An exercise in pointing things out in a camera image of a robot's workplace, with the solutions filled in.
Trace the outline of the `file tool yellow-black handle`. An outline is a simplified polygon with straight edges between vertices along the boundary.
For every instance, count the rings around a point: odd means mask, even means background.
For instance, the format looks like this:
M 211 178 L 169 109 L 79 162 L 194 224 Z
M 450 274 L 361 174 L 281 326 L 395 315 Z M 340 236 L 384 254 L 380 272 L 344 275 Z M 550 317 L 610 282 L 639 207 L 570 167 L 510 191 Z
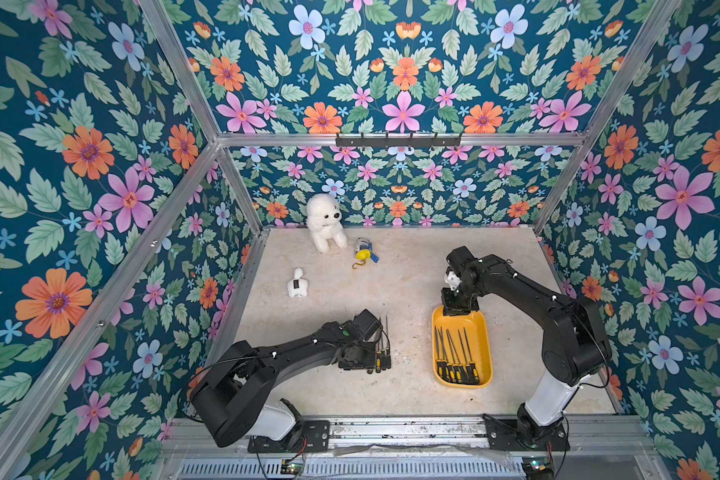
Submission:
M 384 326 L 381 325 L 379 329 L 379 335 L 378 339 L 376 340 L 375 348 L 375 360 L 374 360 L 374 372 L 375 373 L 381 373 L 382 372 L 382 357 L 384 353 L 384 338 L 385 338 L 385 331 Z
M 472 385 L 478 385 L 480 383 L 479 373 L 477 371 L 477 366 L 474 361 L 474 356 L 472 355 L 471 347 L 469 344 L 468 332 L 467 332 L 466 328 L 463 329 L 463 340 L 464 340 L 464 346 L 466 348 L 465 356 L 466 356 L 467 364 L 468 364 L 468 374 L 469 374 L 470 383 Z
M 385 317 L 383 333 L 384 333 L 384 338 L 385 338 L 385 348 L 384 348 L 384 354 L 382 357 L 382 369 L 390 370 L 392 368 L 392 366 L 391 366 L 391 341 L 390 341 L 390 337 L 389 337 L 388 317 Z
M 472 384 L 470 383 L 470 379 L 469 379 L 468 364 L 467 364 L 467 359 L 466 359 L 466 356 L 465 356 L 465 354 L 466 354 L 466 348 L 465 348 L 465 346 L 464 346 L 463 335 L 462 335 L 461 332 L 458 332 L 458 338 L 459 338 L 459 343 L 460 343 L 460 347 L 461 347 L 461 351 L 462 351 L 462 356 L 463 356 L 463 369 L 464 369 L 464 374 L 465 374 L 464 384 L 472 385 Z
M 436 343 L 437 343 L 437 371 L 439 377 L 448 383 L 453 383 L 456 380 L 453 372 L 453 365 L 449 362 L 446 347 L 444 344 L 444 337 L 441 328 L 436 331 Z
M 449 330 L 446 331 L 446 338 L 447 338 L 447 343 L 448 343 L 449 350 L 450 350 L 451 357 L 452 357 L 451 364 L 452 364 L 452 370 L 453 370 L 453 377 L 458 384 L 463 384 L 465 381 L 463 365 L 460 361 L 460 357 L 458 356 L 457 349 L 455 347 L 452 335 Z
M 460 364 L 459 357 L 456 353 L 452 336 L 449 332 L 446 333 L 445 340 L 447 352 L 445 353 L 446 362 L 449 370 L 450 379 L 453 383 L 462 384 L 464 381 L 462 373 L 462 365 Z
M 447 379 L 447 360 L 443 356 L 442 337 L 439 328 L 435 329 L 435 348 L 436 348 L 436 366 L 437 374 L 440 379 Z

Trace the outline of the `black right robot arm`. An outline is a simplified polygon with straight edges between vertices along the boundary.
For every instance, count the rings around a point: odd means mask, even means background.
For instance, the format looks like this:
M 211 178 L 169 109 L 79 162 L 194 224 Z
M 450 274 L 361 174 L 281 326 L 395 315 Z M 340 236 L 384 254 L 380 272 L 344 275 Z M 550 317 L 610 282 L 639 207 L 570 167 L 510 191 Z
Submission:
M 445 315 L 474 313 L 479 298 L 497 295 L 542 329 L 545 372 L 518 408 L 515 431 L 527 441 L 551 433 L 581 386 L 612 358 L 598 307 L 588 298 L 578 300 L 544 287 L 495 254 L 478 258 L 461 246 L 447 255 L 446 262 L 448 286 L 441 291 Z

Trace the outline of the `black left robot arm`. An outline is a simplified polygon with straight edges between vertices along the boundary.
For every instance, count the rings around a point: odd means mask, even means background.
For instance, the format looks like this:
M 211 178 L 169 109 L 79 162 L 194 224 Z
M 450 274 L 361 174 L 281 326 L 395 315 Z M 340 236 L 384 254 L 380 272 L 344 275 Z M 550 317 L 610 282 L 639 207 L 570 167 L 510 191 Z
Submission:
M 331 365 L 343 371 L 381 372 L 388 346 L 386 325 L 368 310 L 278 345 L 253 347 L 239 341 L 200 373 L 189 400 L 217 447 L 263 437 L 290 451 L 309 442 L 305 421 L 290 401 L 269 401 L 275 387 Z

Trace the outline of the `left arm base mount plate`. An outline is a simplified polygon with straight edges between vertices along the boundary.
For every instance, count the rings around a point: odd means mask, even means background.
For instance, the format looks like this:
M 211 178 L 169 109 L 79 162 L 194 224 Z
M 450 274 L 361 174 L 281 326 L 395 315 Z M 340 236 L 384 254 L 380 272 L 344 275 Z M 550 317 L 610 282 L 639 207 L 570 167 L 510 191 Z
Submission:
M 265 436 L 251 436 L 248 453 L 302 454 L 328 450 L 331 422 L 328 420 L 299 420 L 281 440 Z

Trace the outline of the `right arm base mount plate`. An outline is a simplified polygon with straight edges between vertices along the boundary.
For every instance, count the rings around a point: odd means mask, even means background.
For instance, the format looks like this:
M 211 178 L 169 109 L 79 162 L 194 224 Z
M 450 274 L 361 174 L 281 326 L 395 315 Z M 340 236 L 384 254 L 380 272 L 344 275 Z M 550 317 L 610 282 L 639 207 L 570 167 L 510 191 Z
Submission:
M 487 440 L 492 450 L 564 452 L 570 447 L 564 419 L 538 426 L 529 417 L 499 419 L 483 414 Z

